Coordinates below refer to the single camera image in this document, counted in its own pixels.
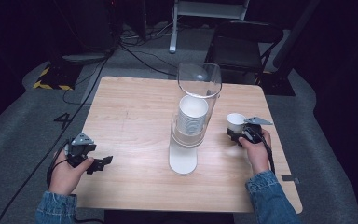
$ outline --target white cup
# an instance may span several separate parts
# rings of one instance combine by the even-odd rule
[[[242,133],[246,117],[242,114],[232,113],[227,115],[227,127],[234,133]]]
[[[186,135],[196,135],[203,129],[208,103],[204,99],[186,95],[179,103],[177,129]]]

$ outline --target table top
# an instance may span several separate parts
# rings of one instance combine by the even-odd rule
[[[242,147],[226,135],[229,113],[273,121],[258,86],[223,84],[198,166],[178,175],[169,165],[172,114],[177,81],[103,77],[83,132],[97,145],[97,159],[113,156],[101,172],[83,175],[74,191],[79,207],[126,210],[253,212],[245,182],[253,175]],[[302,211],[275,126],[270,132],[276,176],[292,206]]]

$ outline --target hand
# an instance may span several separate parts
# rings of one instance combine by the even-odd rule
[[[262,129],[261,134],[264,136],[264,139],[266,139],[267,144],[271,146],[271,136],[269,132]],[[240,137],[239,141],[243,147],[247,149],[249,162],[252,164],[254,175],[269,170],[269,155],[263,142],[253,144],[243,137]]]
[[[90,157],[74,168],[65,160],[66,156],[64,151],[62,151],[56,160],[56,164],[60,161],[64,162],[55,167],[51,176],[48,191],[52,193],[70,195],[79,183],[80,177],[94,162],[94,158]]]

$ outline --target person's left hand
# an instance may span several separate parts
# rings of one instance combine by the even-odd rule
[[[64,160],[66,160],[66,156],[62,151],[56,160],[56,164]],[[67,161],[60,163],[53,170],[48,191],[61,195],[70,195],[79,183],[80,177],[93,162],[94,158],[89,157],[76,168],[72,167]]]

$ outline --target denim sleeve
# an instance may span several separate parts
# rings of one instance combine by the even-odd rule
[[[252,177],[247,183],[257,223],[301,223],[281,184],[271,171]]]
[[[46,191],[36,210],[36,223],[74,223],[77,197]]]

